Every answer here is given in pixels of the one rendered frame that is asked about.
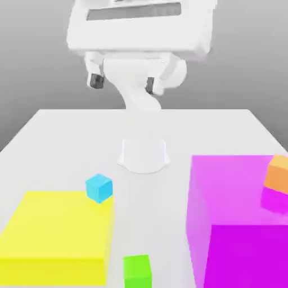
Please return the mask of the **large magenta box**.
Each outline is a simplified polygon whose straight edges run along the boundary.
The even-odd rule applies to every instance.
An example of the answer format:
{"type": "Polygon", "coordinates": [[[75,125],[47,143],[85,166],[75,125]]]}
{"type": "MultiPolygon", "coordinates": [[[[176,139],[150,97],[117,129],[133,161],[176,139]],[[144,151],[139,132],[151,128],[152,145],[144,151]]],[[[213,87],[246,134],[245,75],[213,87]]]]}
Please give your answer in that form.
{"type": "Polygon", "coordinates": [[[288,288],[288,195],[271,155],[195,155],[186,235],[196,288],[288,288]]]}

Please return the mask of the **small cyan cube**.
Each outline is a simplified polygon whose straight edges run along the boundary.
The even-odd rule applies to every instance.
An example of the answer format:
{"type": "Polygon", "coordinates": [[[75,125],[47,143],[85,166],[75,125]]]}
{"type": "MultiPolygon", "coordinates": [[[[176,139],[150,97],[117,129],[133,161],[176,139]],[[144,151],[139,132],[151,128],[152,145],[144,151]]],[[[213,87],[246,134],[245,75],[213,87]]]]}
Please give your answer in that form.
{"type": "Polygon", "coordinates": [[[96,174],[86,180],[85,189],[90,199],[101,204],[113,195],[113,182],[102,174],[96,174]]]}

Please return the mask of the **small green cube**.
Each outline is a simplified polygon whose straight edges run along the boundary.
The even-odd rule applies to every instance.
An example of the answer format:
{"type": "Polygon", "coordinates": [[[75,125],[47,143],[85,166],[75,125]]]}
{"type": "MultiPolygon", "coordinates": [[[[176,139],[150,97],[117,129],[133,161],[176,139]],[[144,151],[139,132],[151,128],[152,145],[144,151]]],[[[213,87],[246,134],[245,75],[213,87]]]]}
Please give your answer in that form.
{"type": "Polygon", "coordinates": [[[152,288],[148,254],[123,257],[124,288],[152,288]]]}

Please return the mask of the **large yellow box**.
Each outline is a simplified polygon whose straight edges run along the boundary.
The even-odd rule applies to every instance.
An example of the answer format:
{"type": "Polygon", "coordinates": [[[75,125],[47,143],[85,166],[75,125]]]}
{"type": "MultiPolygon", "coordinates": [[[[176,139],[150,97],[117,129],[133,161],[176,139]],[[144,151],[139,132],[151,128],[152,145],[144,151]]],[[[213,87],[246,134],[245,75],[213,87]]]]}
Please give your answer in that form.
{"type": "Polygon", "coordinates": [[[0,234],[0,286],[104,286],[114,199],[27,192],[0,234]]]}

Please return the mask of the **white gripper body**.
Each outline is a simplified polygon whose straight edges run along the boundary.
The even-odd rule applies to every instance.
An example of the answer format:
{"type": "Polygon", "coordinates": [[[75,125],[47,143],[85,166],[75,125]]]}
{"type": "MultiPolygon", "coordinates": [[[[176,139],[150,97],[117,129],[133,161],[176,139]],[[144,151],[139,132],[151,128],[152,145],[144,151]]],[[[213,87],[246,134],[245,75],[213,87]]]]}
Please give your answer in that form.
{"type": "Polygon", "coordinates": [[[165,53],[185,60],[210,51],[218,0],[74,0],[67,46],[86,52],[165,53]]]}

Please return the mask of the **small orange cube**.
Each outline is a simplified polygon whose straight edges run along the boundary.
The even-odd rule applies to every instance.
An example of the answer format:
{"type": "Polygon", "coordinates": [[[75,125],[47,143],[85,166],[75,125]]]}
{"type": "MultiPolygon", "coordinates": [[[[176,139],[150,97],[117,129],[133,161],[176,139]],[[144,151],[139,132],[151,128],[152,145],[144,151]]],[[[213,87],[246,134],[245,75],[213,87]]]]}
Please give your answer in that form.
{"type": "Polygon", "coordinates": [[[273,156],[268,165],[264,186],[288,195],[288,156],[273,156]]]}

